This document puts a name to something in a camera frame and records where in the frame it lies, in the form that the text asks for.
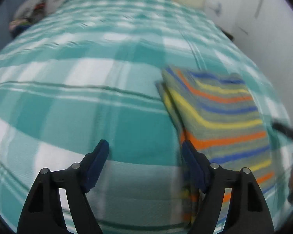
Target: orange stripe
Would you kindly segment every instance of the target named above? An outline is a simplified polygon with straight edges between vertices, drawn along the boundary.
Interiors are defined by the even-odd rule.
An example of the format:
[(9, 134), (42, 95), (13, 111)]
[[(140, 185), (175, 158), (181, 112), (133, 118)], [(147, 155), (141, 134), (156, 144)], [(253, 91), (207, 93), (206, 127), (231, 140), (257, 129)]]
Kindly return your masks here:
[[(274, 175), (275, 175), (274, 172), (267, 173), (266, 175), (261, 176), (261, 177), (259, 177), (258, 179), (256, 179), (256, 180), (257, 180), (257, 183), (258, 183), (258, 184), (263, 183), (263, 182), (265, 182), (266, 180), (272, 178)], [(231, 198), (231, 193), (225, 194), (225, 195), (224, 195), (224, 199), (223, 199), (222, 202), (223, 202), (223, 203), (228, 202), (228, 201), (230, 201), (230, 198)]]
[(184, 221), (190, 221), (191, 220), (191, 217), (192, 217), (192, 214), (191, 213), (184, 214), (183, 215), (183, 220)]
[(222, 200), (223, 203), (230, 201), (231, 193), (227, 193), (224, 195), (224, 199)]
[[(193, 146), (197, 150), (201, 150), (201, 149), (213, 147), (213, 146), (226, 146), (230, 144), (237, 144), (237, 143), (252, 141), (252, 140), (256, 140), (260, 138), (265, 138), (266, 132), (260, 131), (260, 132), (256, 132), (249, 135), (241, 135), (238, 137), (229, 137), (229, 138), (214, 139), (214, 140), (199, 140), (188, 131), (186, 132), (186, 135), (187, 135), (187, 139), (191, 141)], [(184, 136), (184, 133), (182, 133), (180, 135), (180, 142), (183, 143), (184, 140), (185, 140), (185, 136)]]
[(214, 95), (210, 95), (207, 94), (205, 92), (199, 91), (195, 88), (193, 88), (187, 81), (186, 79), (183, 77), (183, 75), (181, 74), (181, 72), (178, 70), (177, 71), (178, 76), (181, 78), (181, 80), (183, 81), (183, 83), (188, 87), (188, 89), (195, 95), (207, 98), (209, 100), (213, 100), (215, 102), (220, 102), (220, 103), (225, 103), (225, 104), (230, 104), (230, 103), (236, 103), (236, 102), (241, 102), (241, 101), (248, 101), (248, 100), (253, 100), (252, 96), (248, 95), (248, 96), (244, 96), (244, 97), (230, 97), (230, 98), (224, 98), (224, 97), (218, 97), (218, 96), (214, 96)]
[(196, 194), (192, 194), (192, 195), (191, 195), (191, 201), (192, 201), (192, 202), (197, 202), (197, 197), (198, 197), (198, 196), (197, 196)]

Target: plaid bedspread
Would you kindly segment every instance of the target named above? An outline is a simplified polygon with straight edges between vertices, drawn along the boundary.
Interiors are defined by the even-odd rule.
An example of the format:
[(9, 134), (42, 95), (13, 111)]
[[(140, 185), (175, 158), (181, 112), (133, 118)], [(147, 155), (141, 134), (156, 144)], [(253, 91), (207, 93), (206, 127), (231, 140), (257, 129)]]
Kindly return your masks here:
[(278, 223), (293, 144), (270, 127), (289, 119), (257, 66), (204, 13), (170, 0), (69, 0), (0, 52), (0, 214), (14, 231), (40, 169), (67, 168), (106, 139), (87, 194), (104, 233), (185, 233), (177, 132), (155, 86), (168, 65), (245, 80), (271, 142), (278, 182), (265, 198)]

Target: yellow stripe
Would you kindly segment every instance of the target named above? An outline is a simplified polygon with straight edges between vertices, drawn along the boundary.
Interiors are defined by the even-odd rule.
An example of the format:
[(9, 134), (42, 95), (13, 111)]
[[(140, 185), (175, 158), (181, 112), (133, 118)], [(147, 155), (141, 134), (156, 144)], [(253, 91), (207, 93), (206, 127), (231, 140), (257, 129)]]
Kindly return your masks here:
[(163, 94), (164, 105), (168, 110), (172, 110), (172, 102), (170, 101), (167, 92)]
[(266, 168), (266, 167), (268, 167), (269, 165), (271, 165), (271, 159), (268, 159), (268, 160), (266, 160), (266, 161), (264, 161), (264, 162), (261, 162), (261, 163), (259, 163), (259, 164), (254, 165), (254, 166), (251, 166), (251, 167), (250, 167), (250, 170), (251, 170), (252, 172), (255, 172), (255, 171), (258, 171), (259, 169)]
[(250, 92), (246, 89), (236, 89), (236, 90), (231, 90), (231, 89), (223, 89), (218, 86), (213, 86), (205, 83), (201, 83), (199, 80), (195, 80), (196, 83), (203, 89), (210, 90), (210, 91), (217, 91), (221, 94), (234, 94), (234, 93), (247, 93), (250, 94)]
[(183, 106), (186, 111), (188, 111), (198, 123), (204, 125), (209, 129), (241, 129), (241, 128), (248, 128), (254, 127), (257, 125), (262, 124), (261, 119), (254, 119), (252, 121), (245, 121), (245, 122), (233, 122), (233, 123), (217, 123), (217, 122), (209, 122), (203, 119), (197, 111), (182, 97), (178, 92), (173, 89), (169, 89), (173, 99), (178, 102), (181, 106)]

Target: striped towel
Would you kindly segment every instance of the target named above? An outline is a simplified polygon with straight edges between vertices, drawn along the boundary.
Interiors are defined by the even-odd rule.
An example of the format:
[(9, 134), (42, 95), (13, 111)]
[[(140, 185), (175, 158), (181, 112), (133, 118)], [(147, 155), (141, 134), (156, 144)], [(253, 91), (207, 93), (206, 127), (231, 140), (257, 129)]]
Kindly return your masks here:
[[(180, 143), (189, 139), (210, 162), (239, 171), (249, 167), (262, 191), (274, 183), (269, 139), (256, 104), (238, 74), (219, 76), (169, 67), (159, 91), (177, 128)], [(198, 211), (199, 192), (184, 171), (184, 220), (191, 224)], [(219, 222), (230, 201), (225, 192)]]

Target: clothing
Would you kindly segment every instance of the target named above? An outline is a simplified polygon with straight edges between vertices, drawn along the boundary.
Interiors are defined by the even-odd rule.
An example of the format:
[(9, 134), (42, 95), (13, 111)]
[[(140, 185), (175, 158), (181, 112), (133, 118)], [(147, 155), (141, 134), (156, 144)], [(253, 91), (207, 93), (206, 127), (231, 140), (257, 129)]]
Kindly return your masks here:
[(27, 0), (15, 12), (9, 31), (13, 38), (54, 13), (65, 0)]
[[(238, 74), (218, 76), (206, 71), (169, 67), (163, 70), (163, 102), (178, 130), (180, 143), (189, 139), (210, 162), (239, 171), (249, 167), (264, 191), (275, 183), (270, 143), (257, 106)], [(198, 192), (185, 168), (185, 221), (194, 221)], [(220, 220), (226, 217), (230, 192), (224, 196)]]

